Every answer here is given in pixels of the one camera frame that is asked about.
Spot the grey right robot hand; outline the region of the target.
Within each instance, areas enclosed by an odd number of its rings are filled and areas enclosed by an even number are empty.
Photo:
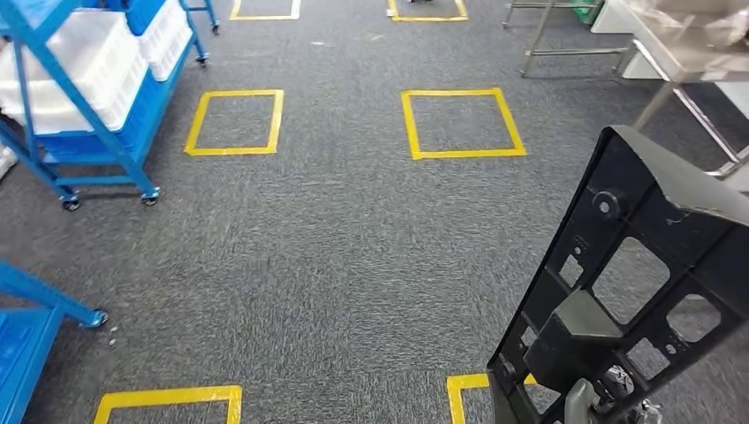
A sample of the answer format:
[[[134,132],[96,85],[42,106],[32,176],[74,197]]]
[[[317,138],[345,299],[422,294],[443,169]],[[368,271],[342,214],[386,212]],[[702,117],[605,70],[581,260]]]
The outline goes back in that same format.
[[[564,400],[564,423],[663,423],[660,406],[647,398],[622,415],[602,420],[600,415],[614,406],[618,398],[633,392],[632,378],[620,366],[611,367],[600,380],[603,396],[586,379],[579,379]]]

